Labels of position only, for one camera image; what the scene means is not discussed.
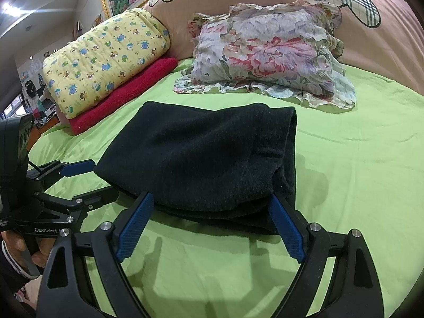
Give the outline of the person's left hand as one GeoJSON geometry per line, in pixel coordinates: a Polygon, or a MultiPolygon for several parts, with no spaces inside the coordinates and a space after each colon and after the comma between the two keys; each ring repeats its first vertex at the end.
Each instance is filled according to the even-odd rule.
{"type": "MultiPolygon", "coordinates": [[[[1,233],[6,248],[9,251],[11,257],[24,269],[27,270],[26,262],[23,258],[23,252],[27,249],[24,239],[13,231],[4,231],[1,233]]],[[[55,244],[55,239],[42,238],[38,241],[39,250],[32,254],[32,262],[38,267],[44,268],[50,251],[55,244]]]]}

